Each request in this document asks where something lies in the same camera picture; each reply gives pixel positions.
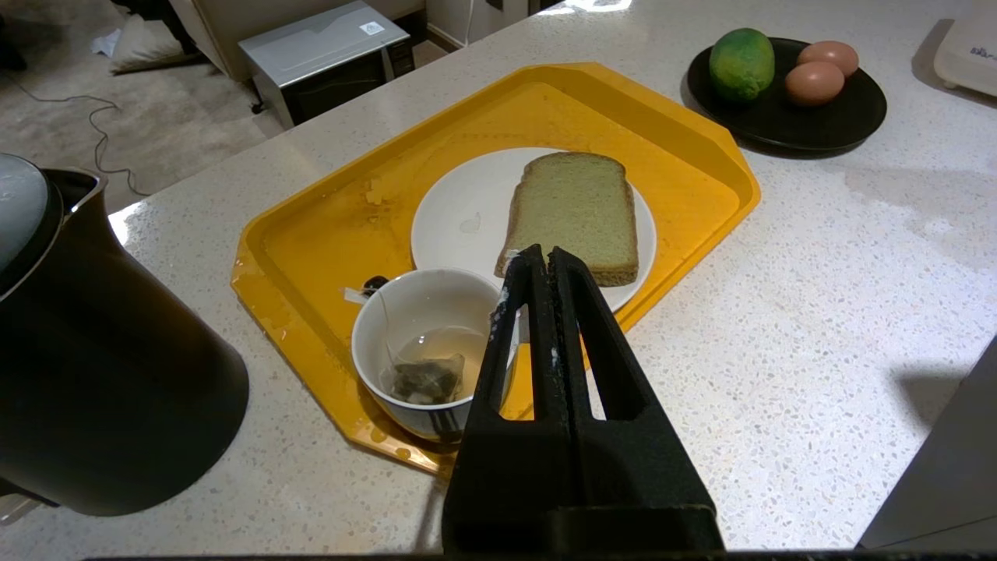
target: wall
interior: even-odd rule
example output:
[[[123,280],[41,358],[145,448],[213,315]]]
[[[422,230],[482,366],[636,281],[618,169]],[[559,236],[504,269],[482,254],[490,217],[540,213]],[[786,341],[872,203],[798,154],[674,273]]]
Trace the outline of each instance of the wall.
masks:
[[[526,17],[528,0],[503,0],[502,10],[486,0],[473,0],[475,13],[471,22],[471,42],[480,41],[495,31]],[[426,15],[431,31],[464,44],[471,0],[426,0]]]

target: white speckled countertop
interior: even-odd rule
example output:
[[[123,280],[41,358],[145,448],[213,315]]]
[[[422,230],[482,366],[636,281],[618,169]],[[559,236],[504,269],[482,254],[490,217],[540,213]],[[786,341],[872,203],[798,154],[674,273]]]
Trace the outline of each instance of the white speckled countertop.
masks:
[[[243,226],[521,66],[594,60],[679,100],[689,61],[743,26],[850,43],[889,115],[844,156],[746,153],[761,204],[628,338],[729,548],[853,546],[926,436],[922,417],[997,330],[997,101],[921,82],[912,63],[959,6],[648,0],[538,15],[118,213],[128,250],[242,353],[245,421],[176,498],[117,518],[38,508],[2,529],[0,556],[439,547],[433,479],[347,443],[240,307],[228,277]],[[932,379],[947,389],[918,389]]]

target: couch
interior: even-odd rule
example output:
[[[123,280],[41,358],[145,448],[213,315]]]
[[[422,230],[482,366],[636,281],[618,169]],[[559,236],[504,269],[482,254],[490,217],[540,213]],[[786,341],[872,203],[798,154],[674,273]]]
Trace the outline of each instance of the couch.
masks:
[[[239,41],[350,1],[169,0],[169,3],[197,48],[229,78],[244,82],[252,78],[252,73],[245,56],[239,50]],[[419,12],[425,13],[426,9],[426,0],[365,1],[396,23]]]

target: pillow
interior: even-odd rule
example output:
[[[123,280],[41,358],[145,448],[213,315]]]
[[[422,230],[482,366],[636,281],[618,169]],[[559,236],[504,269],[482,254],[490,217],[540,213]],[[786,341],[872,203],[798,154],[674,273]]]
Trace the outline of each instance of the pillow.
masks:
[[[125,74],[180,63],[197,56],[184,54],[183,47],[162,20],[129,18],[111,56],[111,72]]]

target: cable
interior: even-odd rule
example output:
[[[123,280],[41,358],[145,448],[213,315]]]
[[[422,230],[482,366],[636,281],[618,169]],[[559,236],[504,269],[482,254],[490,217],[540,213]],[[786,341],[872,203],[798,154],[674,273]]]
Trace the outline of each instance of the cable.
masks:
[[[128,174],[128,177],[126,178],[126,183],[128,184],[128,190],[129,191],[131,191],[132,193],[138,195],[139,197],[148,197],[149,195],[152,195],[152,193],[143,193],[143,192],[141,192],[141,191],[139,191],[138,189],[135,188],[135,181],[133,180],[133,177],[135,177],[136,174],[135,174],[135,172],[132,171],[131,168],[121,168],[119,170],[105,170],[103,167],[101,167],[101,160],[104,159],[104,152],[107,151],[108,145],[111,143],[111,137],[108,136],[108,134],[106,132],[104,132],[100,127],[98,127],[97,123],[94,123],[94,116],[97,115],[98,113],[102,112],[102,111],[107,111],[109,109],[116,109],[118,111],[121,111],[121,108],[118,107],[118,104],[116,104],[113,101],[109,101],[109,100],[106,100],[104,98],[98,98],[98,97],[95,97],[95,96],[70,96],[68,98],[63,98],[63,99],[59,99],[59,100],[50,100],[50,99],[40,98],[40,97],[36,96],[35,94],[32,94],[31,92],[29,92],[28,90],[26,90],[24,88],[24,86],[22,86],[17,80],[15,80],[14,78],[12,78],[6,72],[4,72],[2,74],[3,74],[3,77],[6,78],[7,80],[9,80],[11,84],[17,86],[17,88],[19,90],[21,90],[22,92],[24,92],[24,94],[26,96],[28,96],[29,98],[31,98],[31,99],[33,99],[33,100],[35,100],[37,102],[42,102],[42,103],[68,103],[68,102],[71,102],[71,101],[78,101],[78,100],[94,100],[94,101],[99,101],[101,103],[106,103],[107,105],[105,105],[104,107],[99,107],[99,108],[95,109],[94,111],[91,111],[90,115],[87,116],[87,121],[90,122],[90,126],[93,127],[95,131],[97,131],[98,133],[101,134],[101,140],[97,141],[97,144],[94,145],[94,166],[101,173],[108,174],[108,175],[109,174]]]
[[[464,46],[471,44],[471,19],[475,17],[475,0],[468,0],[468,28],[464,30]]]

